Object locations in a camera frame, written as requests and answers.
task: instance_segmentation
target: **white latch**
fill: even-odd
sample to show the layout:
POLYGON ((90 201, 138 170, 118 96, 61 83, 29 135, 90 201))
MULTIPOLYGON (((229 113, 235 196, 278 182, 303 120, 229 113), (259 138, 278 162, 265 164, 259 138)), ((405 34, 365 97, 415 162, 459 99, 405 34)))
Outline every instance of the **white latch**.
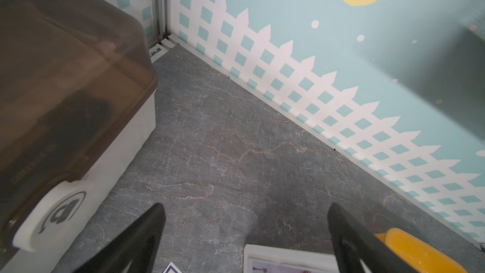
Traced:
POLYGON ((14 236, 13 245, 35 252, 63 240, 79 208, 89 197, 92 181, 63 181, 35 206, 14 236))

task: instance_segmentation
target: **lattice pattern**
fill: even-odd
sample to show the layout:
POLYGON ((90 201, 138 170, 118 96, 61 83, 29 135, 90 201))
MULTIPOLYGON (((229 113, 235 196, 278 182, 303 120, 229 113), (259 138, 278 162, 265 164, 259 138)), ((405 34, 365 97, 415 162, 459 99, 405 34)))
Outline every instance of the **lattice pattern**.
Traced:
POLYGON ((468 182, 476 174, 453 172, 450 167, 459 160, 436 160, 431 154, 440 146, 412 143, 419 131, 395 131, 399 117, 375 117, 379 102, 354 102, 358 87, 334 88, 336 72, 316 75, 314 56, 297 62, 291 57, 293 41, 279 48, 271 44, 270 25, 256 33, 248 24, 248 9, 234 18, 226 13, 226 0, 171 0, 173 33, 369 166, 376 177, 485 242, 485 190, 468 182))

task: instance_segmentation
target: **white baseboard trim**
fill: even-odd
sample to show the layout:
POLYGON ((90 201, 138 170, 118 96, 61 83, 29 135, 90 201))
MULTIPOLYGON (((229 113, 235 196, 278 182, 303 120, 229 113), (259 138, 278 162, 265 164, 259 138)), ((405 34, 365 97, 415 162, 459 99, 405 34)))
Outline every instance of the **white baseboard trim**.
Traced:
POLYGON ((473 244, 477 249, 482 250, 481 245, 476 240, 474 240, 473 238, 471 238, 470 236, 468 236, 466 233, 464 233, 460 229, 458 229, 455 226, 453 226, 451 223, 449 223, 444 218, 442 218, 441 216, 439 216, 436 213, 434 213, 432 210, 430 210, 427 207, 423 206, 420 202, 418 202, 416 199, 414 199, 414 198, 410 197, 409 195, 407 195, 404 191, 401 191, 401 190, 397 189, 396 186, 392 185, 390 181, 384 179, 383 177, 376 177, 375 176, 375 172, 371 168, 369 168, 366 165, 362 164, 356 158, 354 158, 353 156, 351 156, 350 154, 348 154, 347 152, 345 152, 343 149, 341 149, 338 146, 336 146, 335 144, 331 143, 324 136, 317 134, 308 125, 302 123, 295 116, 293 116, 290 113, 286 112, 280 106, 276 105, 274 102, 272 102, 268 98, 264 97, 263 94, 259 93, 255 89, 249 87, 245 82, 243 82, 243 81, 239 80, 238 78, 236 78, 229 71, 225 70, 220 65, 218 65, 214 61, 210 60, 210 58, 204 56, 201 52, 197 51, 195 48, 193 48, 192 46, 188 45, 182 39, 180 39, 179 37, 177 37, 174 34, 171 34, 170 36, 168 36, 168 39, 170 41, 174 42, 174 43, 178 43, 179 45, 181 45, 182 47, 184 47, 185 49, 187 49, 189 52, 191 52, 192 54, 194 54, 198 58, 202 59, 205 63, 209 64, 212 68, 216 69, 220 73, 222 73, 225 76, 227 76, 233 82, 237 83, 238 85, 240 85, 241 87, 243 87, 244 89, 246 89, 248 92, 250 92, 251 94, 255 95, 260 100, 264 101, 264 103, 266 103, 268 106, 272 107, 273 109, 275 109, 276 111, 278 111, 280 114, 283 114, 286 118, 288 118, 289 120, 291 120, 295 124, 299 125, 301 128, 303 128, 304 130, 306 130, 307 132, 309 132, 310 134, 312 134, 313 136, 315 136, 316 138, 318 138, 320 141, 322 141, 323 143, 325 143, 326 145, 328 145, 330 148, 332 148, 335 151, 337 151, 340 154, 342 154, 348 160, 352 161, 358 167, 360 167, 361 169, 363 169, 364 171, 366 171, 367 173, 369 173, 370 175, 372 175, 374 178, 378 179, 380 182, 382 182, 383 184, 385 184, 386 186, 388 186, 389 188, 391 188, 397 194, 399 194, 402 197, 404 197, 407 200, 409 200, 410 203, 414 204, 415 206, 417 206, 418 208, 420 208, 421 210, 423 210, 424 212, 426 212, 427 214, 431 215, 433 218, 435 218, 436 220, 438 220, 440 223, 444 224, 450 230, 452 230, 453 232, 457 233, 459 236, 463 237, 465 240, 467 240, 468 242, 470 242, 471 244, 473 244))

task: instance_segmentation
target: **white container base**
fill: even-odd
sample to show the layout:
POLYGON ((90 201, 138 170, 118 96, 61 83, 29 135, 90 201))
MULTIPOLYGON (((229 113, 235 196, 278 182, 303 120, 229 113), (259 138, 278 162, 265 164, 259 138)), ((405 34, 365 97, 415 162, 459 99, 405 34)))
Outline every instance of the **white container base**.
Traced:
POLYGON ((155 97, 152 94, 81 181, 59 184, 37 204, 15 234, 14 245, 24 249, 20 249, 0 272, 51 272, 154 129, 155 97), (72 187, 76 185, 79 186, 79 190, 85 192, 85 197, 76 204, 75 215, 71 214, 74 212, 72 211, 69 219, 56 226, 56 219, 62 214, 62 209, 56 209, 66 209, 62 206, 63 201, 70 200, 63 197, 71 191, 74 192, 75 189, 72 187), (46 233, 51 234, 55 234, 54 231, 57 230, 62 232, 62 235, 56 236, 53 240, 45 240, 45 233, 40 234, 36 231, 38 228, 45 229, 46 233))

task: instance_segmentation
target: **plastic storage box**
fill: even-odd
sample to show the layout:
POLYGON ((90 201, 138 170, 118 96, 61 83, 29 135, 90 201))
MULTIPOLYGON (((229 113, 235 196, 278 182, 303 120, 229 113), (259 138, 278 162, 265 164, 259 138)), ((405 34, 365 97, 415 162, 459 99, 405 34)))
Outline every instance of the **plastic storage box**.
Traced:
POLYGON ((103 0, 1 0, 0 269, 50 272, 155 127, 141 25, 103 0))

